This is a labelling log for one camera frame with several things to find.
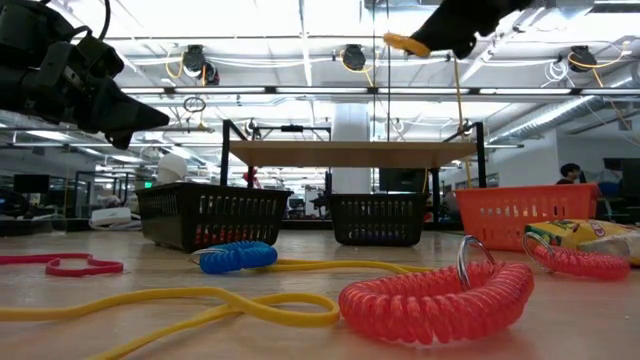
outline person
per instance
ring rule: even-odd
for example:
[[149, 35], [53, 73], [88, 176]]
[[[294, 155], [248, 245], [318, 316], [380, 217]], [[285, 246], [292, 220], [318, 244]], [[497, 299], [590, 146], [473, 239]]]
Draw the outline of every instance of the person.
[[580, 166], [577, 164], [569, 163], [562, 165], [560, 174], [562, 174], [562, 179], [560, 179], [556, 185], [574, 184], [580, 177], [580, 174], [582, 174], [582, 170], [580, 170]]

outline monitor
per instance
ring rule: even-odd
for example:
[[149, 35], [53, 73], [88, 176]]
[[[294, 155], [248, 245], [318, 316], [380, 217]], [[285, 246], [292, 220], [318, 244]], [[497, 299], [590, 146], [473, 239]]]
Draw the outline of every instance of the monitor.
[[380, 190], [422, 193], [425, 169], [380, 169]]
[[40, 174], [13, 175], [13, 191], [20, 194], [46, 194], [51, 176]]

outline black plastic basket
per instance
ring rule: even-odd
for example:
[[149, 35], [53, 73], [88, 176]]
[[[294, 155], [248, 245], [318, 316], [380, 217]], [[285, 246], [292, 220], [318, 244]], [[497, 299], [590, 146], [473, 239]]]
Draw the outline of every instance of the black plastic basket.
[[331, 195], [336, 240], [352, 246], [413, 246], [420, 241], [425, 194]]
[[188, 252], [278, 237], [288, 191], [174, 183], [137, 190], [142, 233]]

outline desk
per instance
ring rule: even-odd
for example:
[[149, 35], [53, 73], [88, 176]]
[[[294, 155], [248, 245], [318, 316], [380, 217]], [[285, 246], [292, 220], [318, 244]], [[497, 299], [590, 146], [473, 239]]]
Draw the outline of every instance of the desk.
[[[415, 248], [354, 248], [338, 245], [329, 231], [283, 231], [276, 248], [283, 258], [367, 259], [407, 265], [453, 264], [460, 236], [423, 233]], [[42, 265], [0, 266], [0, 306], [61, 307], [140, 289], [219, 286], [246, 296], [310, 292], [337, 300], [358, 280], [387, 273], [367, 269], [208, 276], [185, 254], [156, 247], [138, 233], [74, 233], [0, 240], [4, 255], [91, 252], [120, 260], [126, 273], [85, 279], [54, 278]], [[497, 259], [527, 261], [494, 252]], [[472, 252], [470, 258], [480, 259]], [[633, 359], [640, 334], [640, 273], [625, 282], [599, 283], [548, 276], [535, 268], [536, 288], [522, 318], [509, 330], [477, 340], [415, 350], [354, 334], [341, 321], [320, 329], [298, 329], [247, 316], [224, 319], [150, 344], [130, 359]], [[153, 330], [185, 320], [215, 300], [158, 300], [104, 310], [69, 321], [0, 323], [0, 348], [7, 359], [84, 359]], [[289, 309], [313, 311], [306, 305]]]

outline black metal frame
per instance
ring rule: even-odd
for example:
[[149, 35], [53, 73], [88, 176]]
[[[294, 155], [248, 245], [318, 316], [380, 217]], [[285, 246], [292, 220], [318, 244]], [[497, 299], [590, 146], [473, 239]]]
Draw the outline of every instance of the black metal frame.
[[[455, 134], [444, 139], [442, 142], [451, 142], [451, 140], [464, 136], [469, 130], [476, 130], [476, 153], [478, 156], [478, 185], [480, 188], [487, 187], [487, 163], [484, 149], [484, 124], [475, 122], [464, 126]], [[429, 169], [433, 179], [433, 222], [440, 224], [440, 168]]]
[[[269, 133], [271, 133], [271, 131], [273, 130], [283, 130], [283, 128], [286, 128], [287, 126], [283, 126], [283, 127], [275, 127], [275, 126], [262, 126], [262, 127], [255, 127], [253, 129], [253, 134], [252, 134], [252, 141], [256, 140], [255, 139], [255, 134], [257, 130], [267, 130], [269, 131], [267, 133], [267, 136]], [[301, 127], [302, 130], [311, 130], [311, 131], [315, 131], [315, 130], [322, 130], [322, 131], [327, 131], [329, 133], [329, 141], [331, 141], [331, 128], [326, 128], [326, 127]], [[482, 122], [475, 122], [473, 124], [464, 126], [462, 129], [460, 129], [458, 132], [456, 132], [455, 134], [449, 136], [448, 138], [444, 139], [442, 142], [451, 142], [452, 140], [463, 136], [466, 132], [468, 132], [469, 130], [473, 130], [475, 129], [476, 131], [476, 153], [478, 156], [478, 181], [479, 181], [479, 186], [481, 188], [486, 188], [487, 187], [487, 168], [486, 168], [486, 158], [485, 158], [485, 145], [484, 145], [484, 124]], [[234, 133], [236, 133], [236, 135], [238, 135], [238, 137], [240, 137], [240, 139], [242, 140], [246, 140], [248, 141], [249, 139], [247, 139], [247, 137], [242, 133], [242, 131], [231, 121], [231, 120], [223, 120], [223, 124], [222, 124], [222, 158], [221, 158], [221, 169], [220, 169], [220, 185], [221, 186], [227, 186], [227, 182], [228, 182], [228, 176], [229, 176], [229, 153], [230, 153], [230, 146], [231, 146], [231, 130], [233, 130]], [[252, 172], [253, 172], [253, 165], [251, 164], [247, 164], [247, 168], [248, 168], [248, 181], [247, 181], [247, 188], [251, 189], [253, 188], [253, 176], [251, 176]], [[429, 172], [431, 173], [432, 179], [433, 179], [433, 224], [425, 224], [425, 230], [434, 230], [434, 231], [438, 231], [441, 229], [442, 226], [445, 226], [447, 229], [450, 230], [458, 230], [457, 226], [446, 226], [447, 224], [440, 224], [440, 204], [441, 204], [441, 199], [440, 199], [440, 168], [433, 168], [433, 169], [429, 169]], [[324, 226], [323, 224], [321, 224], [322, 221], [296, 221], [295, 222], [295, 228], [304, 228], [304, 229], [308, 229], [308, 230], [321, 230], [326, 228], [326, 226]]]
[[[227, 186], [229, 182], [229, 153], [231, 150], [231, 130], [238, 135], [241, 140], [249, 141], [249, 139], [242, 133], [242, 131], [231, 120], [222, 121], [222, 155], [220, 159], [220, 186]], [[329, 133], [329, 141], [331, 141], [331, 128], [328, 127], [313, 127], [313, 126], [256, 126], [253, 128], [251, 134], [251, 141], [256, 141], [256, 132], [260, 130], [267, 130], [268, 132], [262, 137], [264, 140], [274, 130], [280, 130], [284, 132], [302, 132], [312, 131], [318, 135], [316, 131], [326, 131]], [[253, 165], [247, 164], [247, 188], [253, 189]]]

